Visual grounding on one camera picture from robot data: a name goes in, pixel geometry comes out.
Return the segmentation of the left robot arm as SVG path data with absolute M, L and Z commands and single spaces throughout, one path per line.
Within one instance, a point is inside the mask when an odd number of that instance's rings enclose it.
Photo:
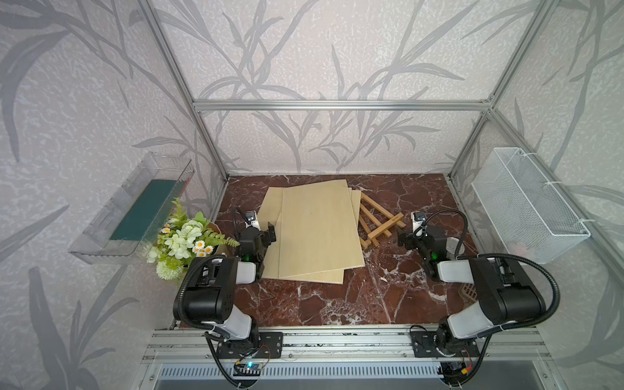
M 197 258 L 188 268 L 173 304 L 174 318 L 208 332 L 216 342 L 246 343 L 258 347 L 255 320 L 235 304 L 239 284 L 260 281 L 267 249 L 276 242 L 276 230 L 250 225 L 240 235 L 236 256 L 215 254 Z

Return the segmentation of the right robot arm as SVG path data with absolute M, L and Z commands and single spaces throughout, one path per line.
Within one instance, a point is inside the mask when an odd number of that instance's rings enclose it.
M 470 284 L 476 291 L 475 303 L 440 320 L 428 338 L 445 357 L 458 355 L 479 338 L 543 323 L 562 299 L 557 281 L 543 266 L 509 253 L 466 256 L 463 239 L 423 224 L 397 231 L 397 244 L 417 251 L 432 279 Z

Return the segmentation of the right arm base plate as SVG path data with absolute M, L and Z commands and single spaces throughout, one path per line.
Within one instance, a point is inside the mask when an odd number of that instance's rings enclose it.
M 410 330 L 409 337 L 417 358 L 478 358 L 479 346 L 475 339 L 461 340 L 438 331 Z

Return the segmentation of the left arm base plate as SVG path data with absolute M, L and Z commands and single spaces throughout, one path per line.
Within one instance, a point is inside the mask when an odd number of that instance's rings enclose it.
M 284 346 L 284 333 L 277 331 L 261 331 L 252 333 L 247 339 L 219 342 L 217 355 L 219 358 L 243 358 L 255 353 L 260 358 L 280 358 Z

